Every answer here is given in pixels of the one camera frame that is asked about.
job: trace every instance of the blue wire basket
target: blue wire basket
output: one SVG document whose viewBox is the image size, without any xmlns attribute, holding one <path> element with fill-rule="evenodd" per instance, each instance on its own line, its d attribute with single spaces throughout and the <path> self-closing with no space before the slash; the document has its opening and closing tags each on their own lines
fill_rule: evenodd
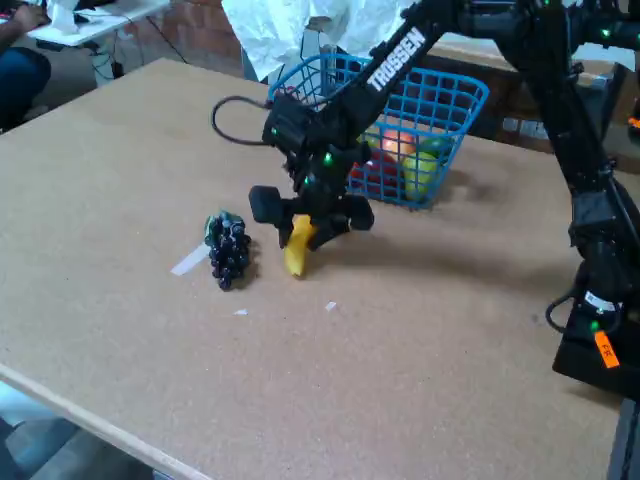
<svg viewBox="0 0 640 480">
<path fill-rule="evenodd" d="M 315 103 L 368 62 L 340 53 L 310 57 L 279 78 L 269 98 L 287 93 Z M 412 69 L 360 137 L 373 155 L 366 165 L 354 165 L 347 190 L 410 208 L 429 206 L 488 96 L 488 87 L 474 78 Z"/>
</svg>

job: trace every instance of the banana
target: banana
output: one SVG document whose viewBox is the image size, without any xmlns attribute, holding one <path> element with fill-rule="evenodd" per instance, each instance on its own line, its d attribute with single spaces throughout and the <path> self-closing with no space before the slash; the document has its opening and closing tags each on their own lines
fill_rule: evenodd
<svg viewBox="0 0 640 480">
<path fill-rule="evenodd" d="M 315 232 L 316 227 L 311 225 L 309 215 L 296 217 L 293 222 L 293 233 L 284 249 L 284 264 L 291 275 L 300 277 L 304 273 L 307 243 Z"/>
</svg>

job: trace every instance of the person's leg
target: person's leg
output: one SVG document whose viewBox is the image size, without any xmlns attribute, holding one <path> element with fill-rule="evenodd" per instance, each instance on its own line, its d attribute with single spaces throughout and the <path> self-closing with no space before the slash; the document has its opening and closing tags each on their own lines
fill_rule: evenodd
<svg viewBox="0 0 640 480">
<path fill-rule="evenodd" d="M 0 54 L 0 128 L 22 120 L 51 77 L 47 58 L 28 48 L 10 48 Z"/>
</svg>

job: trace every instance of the black robotic arm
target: black robotic arm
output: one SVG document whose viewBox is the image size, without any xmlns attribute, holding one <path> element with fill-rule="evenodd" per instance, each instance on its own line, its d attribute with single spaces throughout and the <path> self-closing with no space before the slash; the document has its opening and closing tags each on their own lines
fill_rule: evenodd
<svg viewBox="0 0 640 480">
<path fill-rule="evenodd" d="M 630 11 L 639 10 L 636 3 Z M 273 187 L 254 187 L 249 197 L 255 220 L 276 226 L 284 247 L 293 216 L 310 215 L 318 227 L 312 250 L 350 228 L 371 228 L 366 199 L 346 193 L 354 162 L 363 165 L 371 156 L 358 136 L 444 33 L 492 39 L 535 98 L 571 193 L 569 235 L 583 262 L 571 290 L 547 310 L 550 325 L 563 333 L 554 369 L 640 399 L 640 323 L 632 320 L 640 307 L 640 213 L 613 178 L 577 93 L 581 66 L 571 61 L 586 42 L 639 49 L 640 22 L 620 13 L 612 0 L 584 0 L 571 7 L 561 0 L 422 0 L 402 16 L 399 30 L 371 51 L 372 61 L 329 98 L 306 105 L 276 97 L 262 138 L 286 155 L 297 196 L 281 199 Z M 316 111 L 321 104 L 324 108 Z M 551 314 L 567 300 L 573 300 L 573 309 L 561 327 Z M 594 332 L 609 336 L 619 359 L 616 368 L 603 364 Z"/>
</svg>

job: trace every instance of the cork table surface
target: cork table surface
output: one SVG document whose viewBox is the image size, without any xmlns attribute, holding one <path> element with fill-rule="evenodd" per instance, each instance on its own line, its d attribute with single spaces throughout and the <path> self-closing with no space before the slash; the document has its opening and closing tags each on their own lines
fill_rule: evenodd
<svg viewBox="0 0 640 480">
<path fill-rule="evenodd" d="M 209 124 L 265 93 L 159 61 L 0 137 L 0 379 L 176 478 L 603 478 L 619 402 L 542 316 L 579 262 L 555 160 L 468 138 L 432 210 L 374 204 L 295 280 L 247 200 L 281 156 Z M 257 244 L 229 293 L 170 273 L 220 208 Z"/>
</svg>

